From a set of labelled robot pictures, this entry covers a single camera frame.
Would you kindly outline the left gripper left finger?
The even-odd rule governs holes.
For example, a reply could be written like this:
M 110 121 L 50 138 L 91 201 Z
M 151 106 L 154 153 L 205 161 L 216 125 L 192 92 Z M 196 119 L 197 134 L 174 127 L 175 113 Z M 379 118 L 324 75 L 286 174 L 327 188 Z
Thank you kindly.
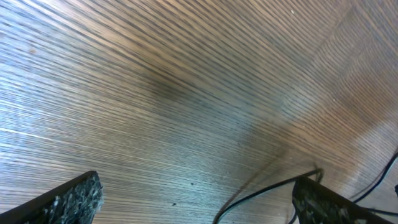
M 103 204 L 103 186 L 91 170 L 2 213 L 1 224 L 91 224 Z

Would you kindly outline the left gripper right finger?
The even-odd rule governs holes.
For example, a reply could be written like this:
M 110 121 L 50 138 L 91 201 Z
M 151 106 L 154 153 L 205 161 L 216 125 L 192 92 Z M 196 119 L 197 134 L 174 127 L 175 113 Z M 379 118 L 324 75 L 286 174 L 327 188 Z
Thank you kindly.
M 292 191 L 294 215 L 300 224 L 390 224 L 392 212 L 365 208 L 308 177 L 298 177 Z

